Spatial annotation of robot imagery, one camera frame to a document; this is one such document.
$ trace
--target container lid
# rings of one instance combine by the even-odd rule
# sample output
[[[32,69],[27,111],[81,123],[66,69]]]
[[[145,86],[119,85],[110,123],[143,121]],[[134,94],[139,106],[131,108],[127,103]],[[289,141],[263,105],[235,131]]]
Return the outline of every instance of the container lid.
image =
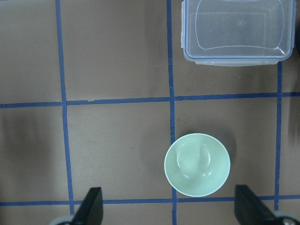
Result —
[[[284,60],[294,45],[295,0],[185,0],[182,47],[197,60]]]

